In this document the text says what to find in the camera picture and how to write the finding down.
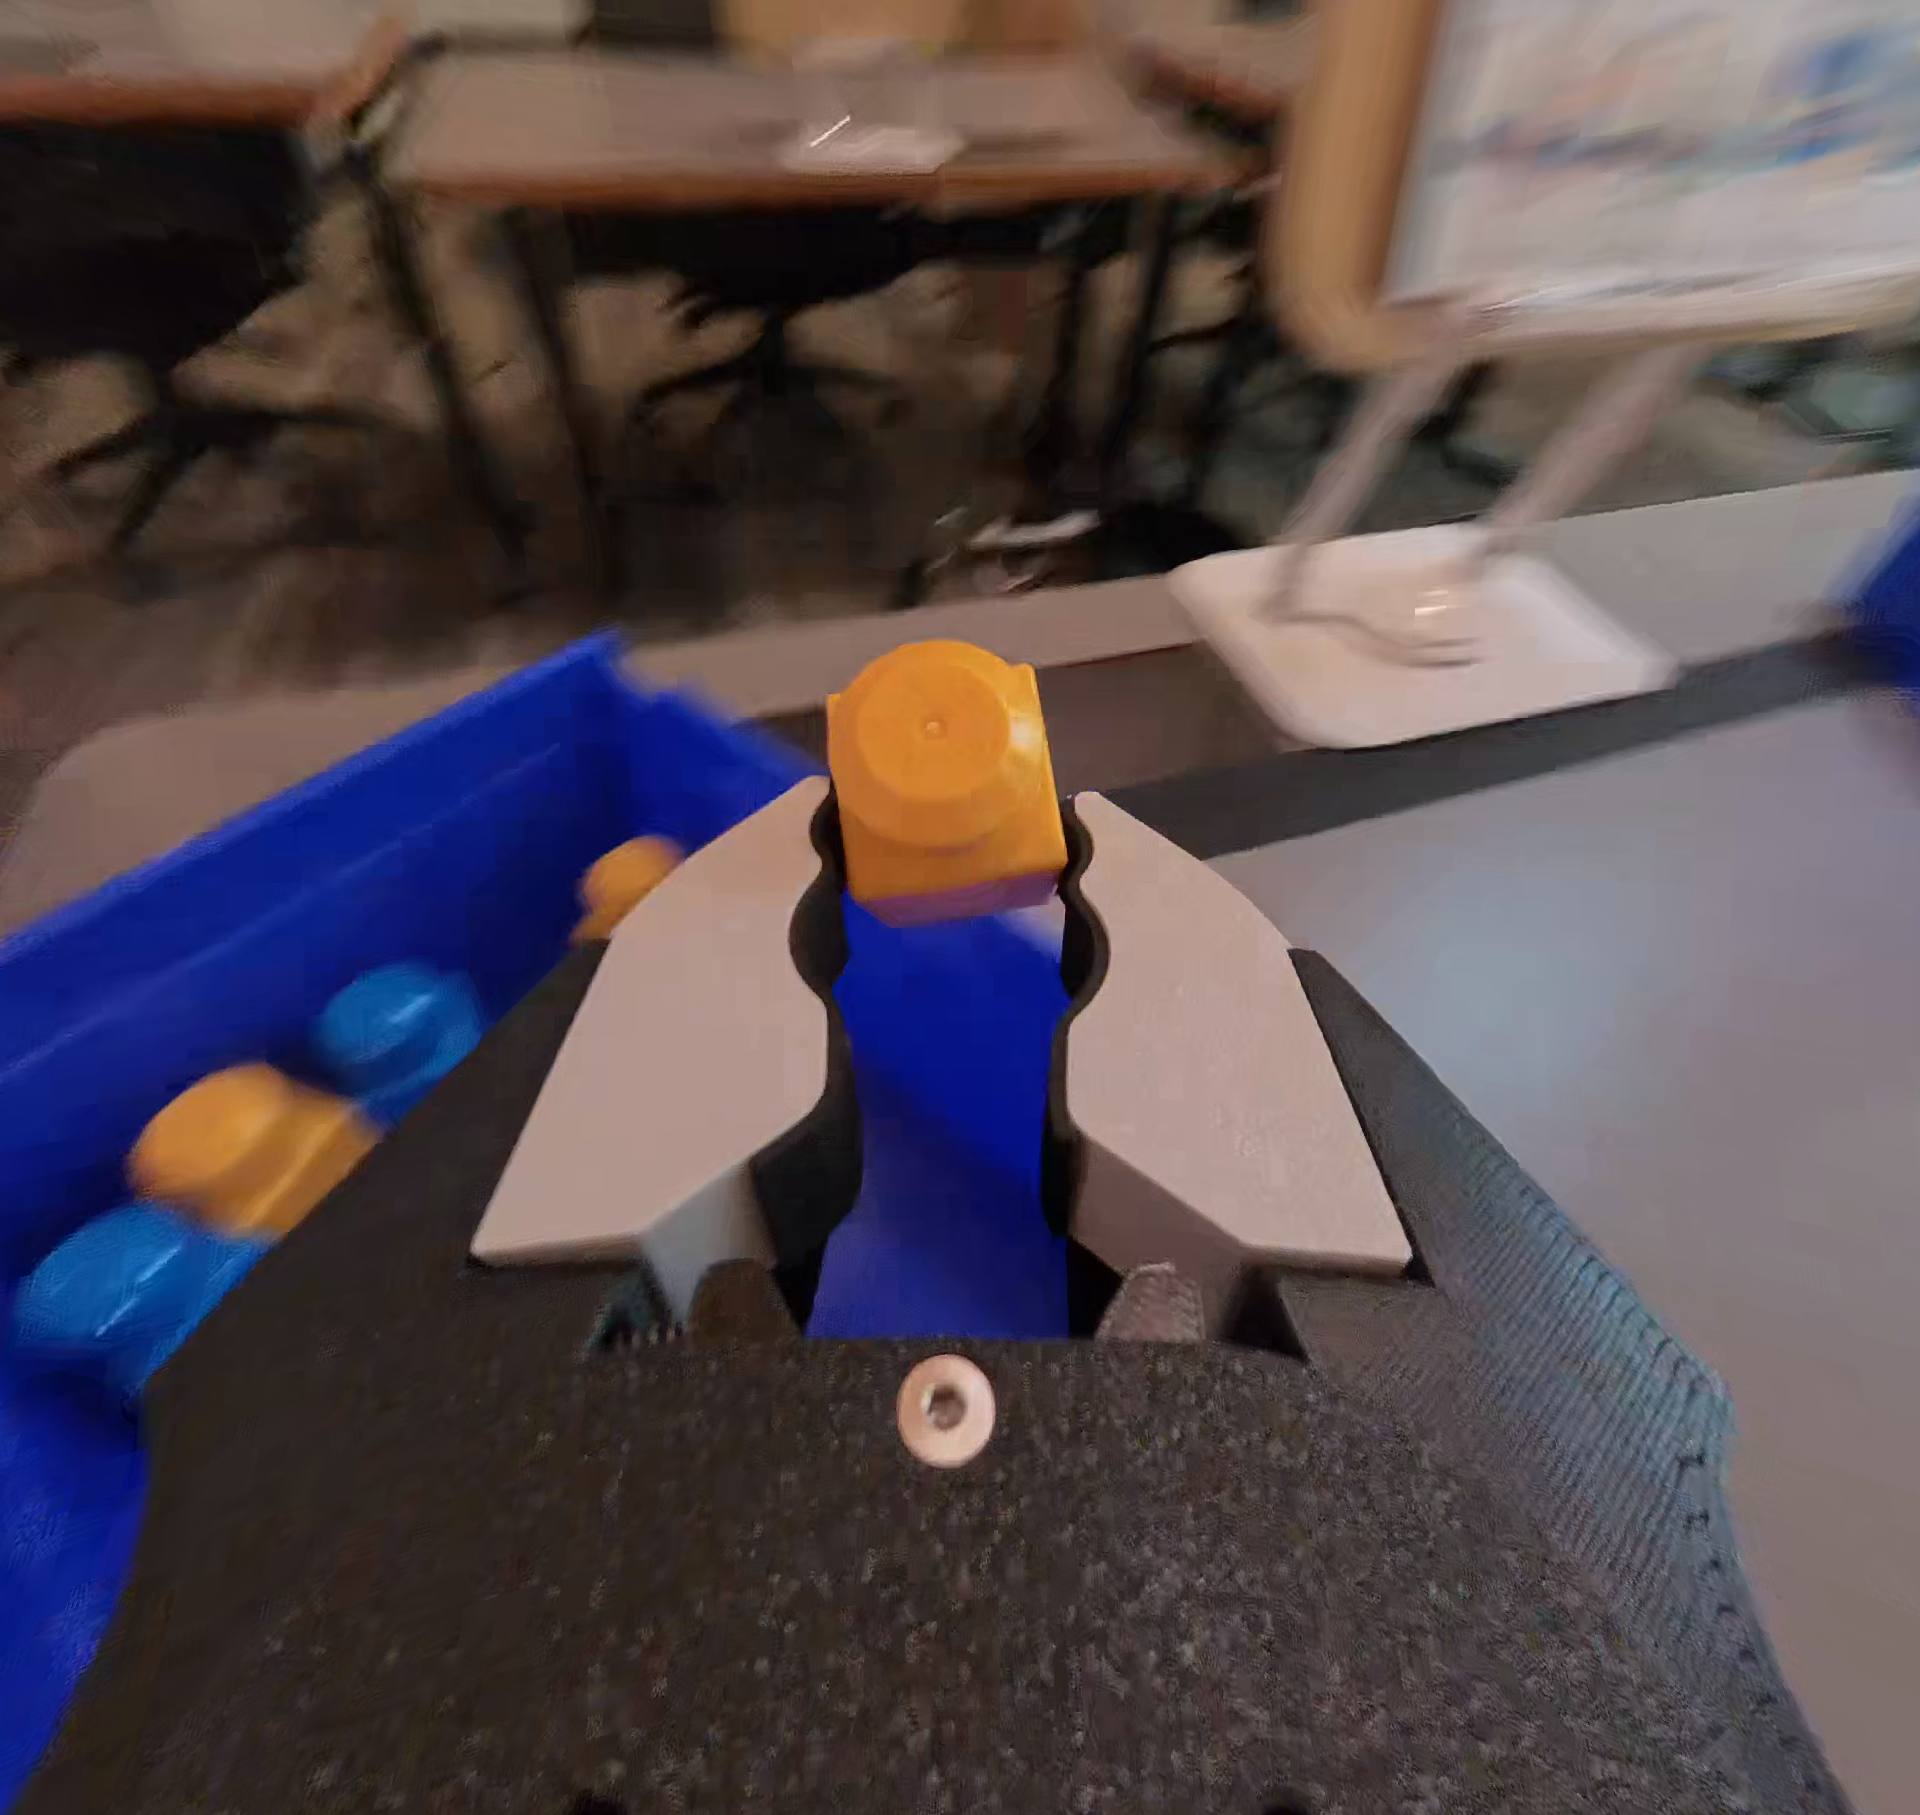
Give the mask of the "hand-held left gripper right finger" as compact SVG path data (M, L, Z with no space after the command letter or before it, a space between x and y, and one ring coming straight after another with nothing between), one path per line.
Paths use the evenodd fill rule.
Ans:
M1288 938L1111 799L1060 814L1047 1228L1118 1276L1171 1266L1203 1300L1267 1266L1403 1276L1409 1237Z

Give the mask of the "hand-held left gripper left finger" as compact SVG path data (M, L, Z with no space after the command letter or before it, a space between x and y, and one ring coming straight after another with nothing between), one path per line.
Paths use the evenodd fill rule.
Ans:
M816 1273L862 1179L831 787L694 848L610 929L473 1234L483 1266Z

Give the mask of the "blue plastic bin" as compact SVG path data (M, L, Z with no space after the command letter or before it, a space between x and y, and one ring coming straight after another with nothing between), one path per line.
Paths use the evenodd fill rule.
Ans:
M1916 714L1916 485L1847 580L1840 617L1843 650L1856 677L1894 690Z
M2 938L2 1303L126 1199L123 1155L187 1081L242 1060L330 1078L321 1003L385 962L467 978L494 1024L561 962L588 865L697 848L811 765L583 641L342 753ZM1066 1248L1036 1208L1059 938L846 911L863 1191L835 1237L829 1339L1065 1339Z

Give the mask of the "black office chair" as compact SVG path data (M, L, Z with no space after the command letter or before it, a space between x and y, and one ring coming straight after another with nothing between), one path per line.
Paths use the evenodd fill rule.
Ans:
M844 433L844 418L825 400L829 386L877 400L884 427L910 418L914 401L895 376L801 361L792 345L799 315L878 296L925 264L1029 264L1044 255L1066 214L1060 202L953 217L872 202L799 212L601 212L567 214L564 239L579 284L671 275L677 312L689 328L732 312L756 325L749 345L729 357L638 386L622 430L638 430L668 400L728 391L723 421L774 404L811 413L825 433Z
M21 364L129 361L146 404L54 461L56 479L149 451L111 550L208 454L251 459L282 427L345 430L339 407L208 404L179 367L300 284L318 212L307 142L270 124L2 124L2 349Z

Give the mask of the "clear acrylic holder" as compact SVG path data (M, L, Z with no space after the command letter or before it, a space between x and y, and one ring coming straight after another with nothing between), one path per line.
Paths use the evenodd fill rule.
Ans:
M774 139L774 167L796 176L938 176L966 153L962 130L932 123L877 123L829 108Z

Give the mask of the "instruction sheet on wooden board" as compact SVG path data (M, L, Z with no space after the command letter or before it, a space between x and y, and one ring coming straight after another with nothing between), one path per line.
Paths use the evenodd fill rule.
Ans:
M1916 0L1309 0L1263 275L1342 372L1916 312Z

